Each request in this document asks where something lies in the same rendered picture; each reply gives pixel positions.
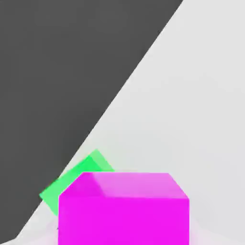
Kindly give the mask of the small green cube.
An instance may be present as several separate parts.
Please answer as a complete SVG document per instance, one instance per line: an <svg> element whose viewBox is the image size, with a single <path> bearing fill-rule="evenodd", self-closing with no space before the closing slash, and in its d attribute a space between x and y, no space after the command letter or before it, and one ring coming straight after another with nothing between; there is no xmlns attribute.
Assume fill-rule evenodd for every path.
<svg viewBox="0 0 245 245"><path fill-rule="evenodd" d="M40 194L40 198L48 205L52 213L58 216L59 195L73 183L83 172L114 172L98 149L92 151L86 158L53 181Z"/></svg>

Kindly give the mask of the small magenta cube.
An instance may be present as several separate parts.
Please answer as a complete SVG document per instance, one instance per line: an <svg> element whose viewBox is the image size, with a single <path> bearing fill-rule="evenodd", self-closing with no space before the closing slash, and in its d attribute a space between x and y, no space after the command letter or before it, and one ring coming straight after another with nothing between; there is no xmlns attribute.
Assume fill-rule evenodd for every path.
<svg viewBox="0 0 245 245"><path fill-rule="evenodd" d="M189 245L189 198L168 173L83 173L59 196L58 245Z"/></svg>

